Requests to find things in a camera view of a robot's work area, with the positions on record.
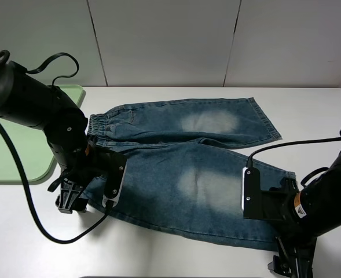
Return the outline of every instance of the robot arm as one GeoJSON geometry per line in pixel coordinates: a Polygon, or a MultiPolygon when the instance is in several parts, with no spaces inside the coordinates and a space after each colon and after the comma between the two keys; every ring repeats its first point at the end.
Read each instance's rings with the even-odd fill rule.
{"type": "Polygon", "coordinates": [[[271,271],[291,278],[313,277],[311,266],[317,238],[341,226],[341,152],[330,167],[314,170],[301,182],[284,178],[281,187],[260,188],[259,170],[252,157],[261,151],[286,145],[341,141],[340,137],[272,145],[252,153],[243,171],[244,218],[265,220],[278,232],[278,256],[268,265],[271,271]]]}
{"type": "Polygon", "coordinates": [[[79,64],[68,53],[55,54],[39,68],[28,71],[13,61],[7,63],[8,51],[0,52],[0,118],[44,132],[61,167],[60,178],[49,186],[48,191],[53,192],[61,184],[56,206],[62,213],[85,212],[88,200],[80,196],[90,181],[100,175],[110,176],[103,196],[103,206],[107,205],[109,210],[118,202],[126,157],[89,141],[85,134],[88,120],[84,113],[59,87],[54,86],[59,77],[51,86],[46,86],[27,75],[43,71],[61,56],[72,58],[77,70],[70,76],[59,77],[74,76],[79,64]]]}

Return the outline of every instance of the jeans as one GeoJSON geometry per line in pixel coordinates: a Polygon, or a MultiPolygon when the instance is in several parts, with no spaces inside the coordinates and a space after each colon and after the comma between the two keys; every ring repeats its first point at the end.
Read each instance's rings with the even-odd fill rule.
{"type": "MultiPolygon", "coordinates": [[[[247,157],[228,149],[281,138],[253,98],[127,104],[92,115],[89,136],[127,156],[111,216],[145,228],[216,244],[275,250],[275,230],[243,218],[241,175],[247,157]]],[[[256,161],[261,188],[295,174],[256,161]]],[[[84,191],[100,211],[105,178],[84,191]]]]}

